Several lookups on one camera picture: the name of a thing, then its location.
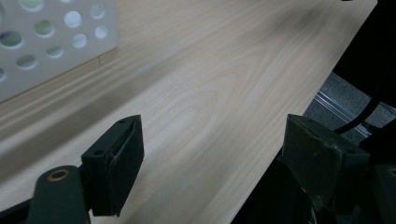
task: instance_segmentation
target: white plastic basket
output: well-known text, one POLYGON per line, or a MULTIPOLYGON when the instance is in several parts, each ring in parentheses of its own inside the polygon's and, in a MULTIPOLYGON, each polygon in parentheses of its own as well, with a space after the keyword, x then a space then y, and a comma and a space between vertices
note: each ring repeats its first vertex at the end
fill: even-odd
POLYGON ((117 43, 116 0, 0 0, 0 102, 117 43))

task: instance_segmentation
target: wood grain surface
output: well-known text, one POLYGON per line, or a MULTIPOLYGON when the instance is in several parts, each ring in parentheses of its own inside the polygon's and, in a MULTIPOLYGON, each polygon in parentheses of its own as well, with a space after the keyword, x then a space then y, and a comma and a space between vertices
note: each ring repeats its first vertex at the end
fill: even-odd
POLYGON ((146 158, 120 217, 229 223, 374 0, 118 0, 120 43, 0 104, 0 210, 113 122, 140 114, 146 158))

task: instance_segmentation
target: wooden table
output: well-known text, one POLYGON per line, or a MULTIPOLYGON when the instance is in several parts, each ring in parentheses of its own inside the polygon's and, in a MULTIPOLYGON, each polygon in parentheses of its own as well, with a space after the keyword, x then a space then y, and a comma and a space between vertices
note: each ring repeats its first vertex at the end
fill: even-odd
POLYGON ((0 210, 141 114, 130 197, 93 223, 229 223, 375 3, 119 0, 117 49, 0 104, 0 210))

